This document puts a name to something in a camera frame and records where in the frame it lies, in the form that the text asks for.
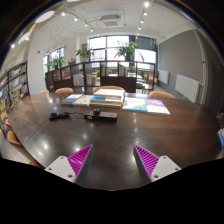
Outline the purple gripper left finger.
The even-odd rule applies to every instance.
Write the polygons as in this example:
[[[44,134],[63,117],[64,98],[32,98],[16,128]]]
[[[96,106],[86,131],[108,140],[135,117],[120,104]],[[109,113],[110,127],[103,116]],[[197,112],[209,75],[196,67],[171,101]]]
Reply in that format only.
[[[92,157],[93,146],[89,145],[68,157],[59,156],[45,170],[69,182],[81,183],[88,172]]]

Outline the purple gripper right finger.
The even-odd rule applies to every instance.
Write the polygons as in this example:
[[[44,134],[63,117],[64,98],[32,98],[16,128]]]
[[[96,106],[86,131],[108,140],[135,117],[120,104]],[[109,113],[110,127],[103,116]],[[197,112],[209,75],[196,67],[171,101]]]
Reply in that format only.
[[[180,170],[180,167],[167,155],[158,156],[135,145],[133,154],[141,177],[154,182]]]

